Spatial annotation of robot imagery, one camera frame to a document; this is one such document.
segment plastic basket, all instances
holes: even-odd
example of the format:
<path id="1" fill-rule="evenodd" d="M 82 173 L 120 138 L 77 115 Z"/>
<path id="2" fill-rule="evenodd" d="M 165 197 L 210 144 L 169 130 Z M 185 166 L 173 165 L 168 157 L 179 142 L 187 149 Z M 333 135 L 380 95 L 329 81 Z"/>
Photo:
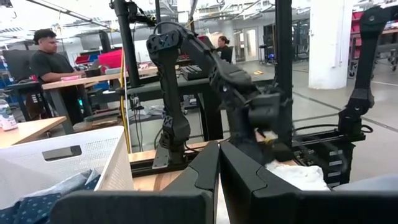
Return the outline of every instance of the plastic basket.
<path id="1" fill-rule="evenodd" d="M 81 155 L 46 161 L 43 152 L 80 146 Z M 0 150 L 0 209 L 75 174 L 96 169 L 95 190 L 133 190 L 124 128 L 115 126 Z"/>

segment water bottle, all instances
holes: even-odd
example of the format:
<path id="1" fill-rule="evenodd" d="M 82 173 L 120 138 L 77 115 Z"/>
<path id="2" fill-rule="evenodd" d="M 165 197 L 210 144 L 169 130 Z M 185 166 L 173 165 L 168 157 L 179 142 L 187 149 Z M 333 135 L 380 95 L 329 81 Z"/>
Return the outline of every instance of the water bottle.
<path id="1" fill-rule="evenodd" d="M 18 128 L 17 121 L 15 121 L 14 115 L 8 102 L 5 100 L 8 96 L 0 93 L 0 123 L 4 131 L 9 131 Z"/>

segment white cloth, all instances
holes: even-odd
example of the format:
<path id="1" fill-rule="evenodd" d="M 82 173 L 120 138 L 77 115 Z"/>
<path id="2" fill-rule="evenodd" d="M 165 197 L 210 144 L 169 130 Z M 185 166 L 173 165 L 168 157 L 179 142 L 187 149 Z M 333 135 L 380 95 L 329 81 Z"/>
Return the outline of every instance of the white cloth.
<path id="1" fill-rule="evenodd" d="M 318 166 L 290 166 L 280 164 L 277 161 L 271 162 L 267 170 L 284 179 L 286 182 L 296 186 L 300 190 L 327 190 L 330 191 L 323 180 L 322 169 Z M 225 204 L 221 180 L 218 186 L 217 201 L 217 224 L 229 224 L 228 211 Z"/>

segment white column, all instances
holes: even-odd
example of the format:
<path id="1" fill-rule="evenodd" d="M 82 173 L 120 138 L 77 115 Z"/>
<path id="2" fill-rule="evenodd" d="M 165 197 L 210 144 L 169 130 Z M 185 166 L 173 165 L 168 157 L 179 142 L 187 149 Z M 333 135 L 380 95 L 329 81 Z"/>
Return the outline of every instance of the white column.
<path id="1" fill-rule="evenodd" d="M 353 4 L 354 0 L 311 1 L 309 88 L 346 86 Z"/>
<path id="2" fill-rule="evenodd" d="M 221 33 L 229 39 L 229 46 L 235 45 L 235 38 L 234 38 L 234 25 L 232 21 L 223 21 L 222 22 L 222 30 Z M 236 56 L 235 56 L 235 47 L 232 52 L 232 63 L 236 63 Z"/>

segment concrete floor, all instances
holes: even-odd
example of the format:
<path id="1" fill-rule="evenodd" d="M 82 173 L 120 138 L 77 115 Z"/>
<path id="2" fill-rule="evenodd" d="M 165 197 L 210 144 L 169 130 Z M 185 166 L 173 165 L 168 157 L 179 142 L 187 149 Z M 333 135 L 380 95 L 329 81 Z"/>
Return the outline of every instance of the concrete floor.
<path id="1" fill-rule="evenodd" d="M 257 61 L 240 63 L 239 66 L 252 74 L 262 71 L 267 77 L 274 76 L 274 68 L 260 65 Z M 353 90 L 353 80 L 348 80 L 346 88 L 339 90 L 311 90 L 308 88 L 308 62 L 295 63 L 293 66 L 294 106 L 293 119 L 295 126 L 311 124 L 337 124 L 337 113 L 347 103 Z M 372 81 L 372 92 L 375 106 L 364 116 L 364 124 L 373 127 L 374 132 L 367 135 L 367 140 L 357 142 L 354 150 L 351 181 L 374 177 L 398 171 L 398 74 L 385 64 L 377 64 Z M 143 105 L 161 105 L 162 100 L 144 102 Z M 223 129 L 228 130 L 226 114 L 222 111 Z M 190 111 L 187 118 L 191 126 L 191 136 L 202 134 L 198 111 Z M 154 148 L 154 138 L 161 128 L 162 121 L 148 121 L 141 124 L 140 142 L 144 150 Z M 62 134 L 62 128 L 52 131 L 54 135 Z M 131 125 L 133 151 L 138 151 L 136 126 Z M 191 138 L 188 143 L 203 141 L 201 137 Z"/>

